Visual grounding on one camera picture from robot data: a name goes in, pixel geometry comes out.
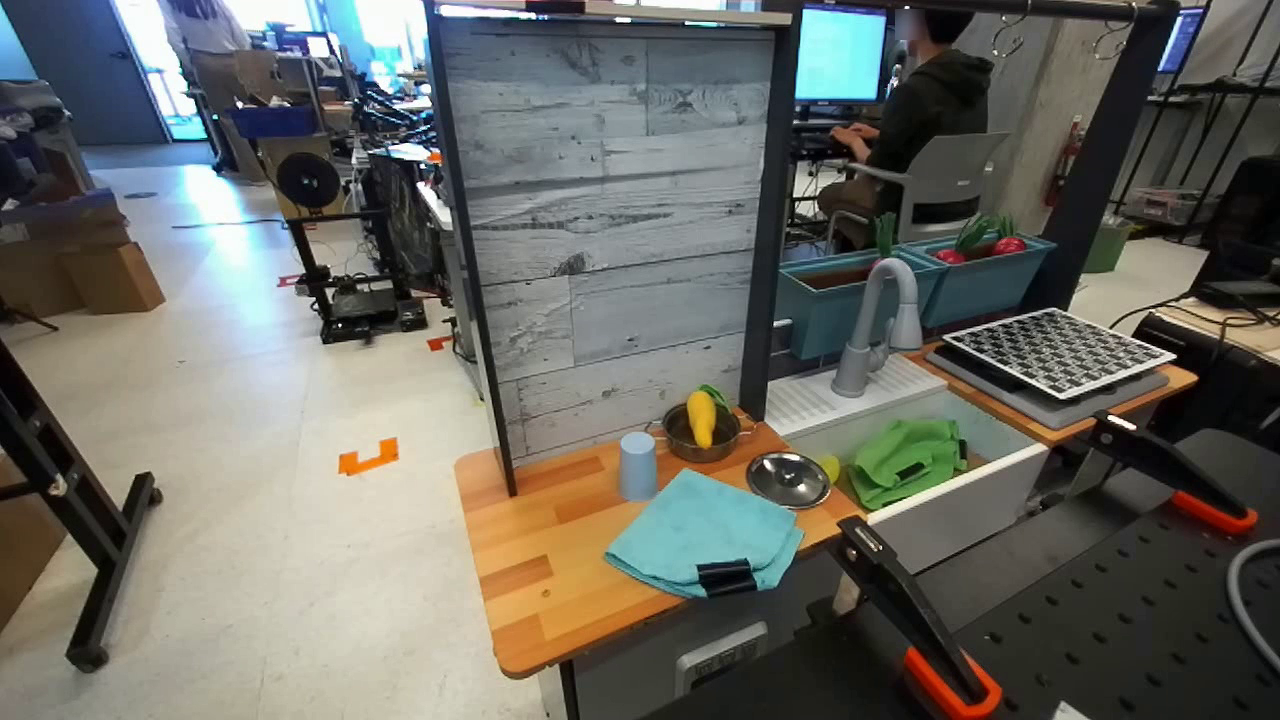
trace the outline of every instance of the wheel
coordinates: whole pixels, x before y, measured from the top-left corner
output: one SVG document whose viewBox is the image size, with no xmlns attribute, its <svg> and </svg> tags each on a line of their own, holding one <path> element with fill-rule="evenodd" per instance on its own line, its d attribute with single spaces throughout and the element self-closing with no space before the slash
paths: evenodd
<svg viewBox="0 0 1280 720">
<path fill-rule="evenodd" d="M 112 651 L 107 650 L 69 650 L 69 660 L 80 667 L 80 673 L 100 673 Z"/>
</svg>

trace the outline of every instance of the concrete floor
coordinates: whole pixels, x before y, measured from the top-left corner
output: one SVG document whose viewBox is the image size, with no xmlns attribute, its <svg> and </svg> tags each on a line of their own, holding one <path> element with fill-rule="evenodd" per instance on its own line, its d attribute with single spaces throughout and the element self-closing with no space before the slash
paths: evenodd
<svg viewBox="0 0 1280 720">
<path fill-rule="evenodd" d="M 112 665 L 80 677 L 65 643 L 90 561 L 65 543 L 0 635 L 15 720 L 534 720 L 539 687 L 488 655 L 452 464 L 491 443 L 488 407 L 428 332 L 374 348 L 316 339 L 277 289 L 297 271 L 263 187 L 209 167 L 103 167 L 169 305 L 0 328 L 103 483 L 158 472 L 153 517 L 112 626 Z M 358 271 L 344 231 L 321 253 Z M 1144 239 L 1084 278 L 1113 320 L 1188 289 L 1202 253 Z M 400 464 L 349 479 L 341 454 L 400 437 Z"/>
</svg>

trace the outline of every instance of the gray wood panel partition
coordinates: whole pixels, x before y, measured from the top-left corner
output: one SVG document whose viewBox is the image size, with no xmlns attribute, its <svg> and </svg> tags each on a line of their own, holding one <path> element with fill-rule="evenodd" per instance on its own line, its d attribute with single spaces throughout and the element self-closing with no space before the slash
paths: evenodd
<svg viewBox="0 0 1280 720">
<path fill-rule="evenodd" d="M 455 175 L 510 459 L 744 369 L 773 31 L 447 21 Z"/>
</svg>

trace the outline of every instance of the green cloth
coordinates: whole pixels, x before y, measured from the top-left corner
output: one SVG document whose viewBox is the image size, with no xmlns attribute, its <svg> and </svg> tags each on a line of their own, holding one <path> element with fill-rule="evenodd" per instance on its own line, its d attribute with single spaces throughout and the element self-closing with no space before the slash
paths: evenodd
<svg viewBox="0 0 1280 720">
<path fill-rule="evenodd" d="M 887 508 L 964 472 L 957 421 L 896 421 L 852 454 L 852 491 L 864 508 Z"/>
</svg>

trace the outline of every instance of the person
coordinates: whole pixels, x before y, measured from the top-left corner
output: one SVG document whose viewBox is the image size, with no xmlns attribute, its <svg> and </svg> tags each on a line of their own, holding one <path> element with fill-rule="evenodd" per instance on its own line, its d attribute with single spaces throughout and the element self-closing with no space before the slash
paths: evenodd
<svg viewBox="0 0 1280 720">
<path fill-rule="evenodd" d="M 957 37 L 972 26 L 972 11 L 911 9 L 910 26 L 910 79 L 887 96 L 883 122 L 833 130 L 859 165 L 906 171 L 934 138 L 989 134 L 989 84 L 994 63 L 957 54 Z M 825 218 L 882 218 L 896 213 L 902 187 L 852 175 L 820 194 Z M 842 223 L 842 237 L 864 246 L 864 223 Z"/>
<path fill-rule="evenodd" d="M 165 31 L 184 68 L 191 54 L 244 54 L 250 31 L 224 0 L 161 0 Z"/>
</svg>

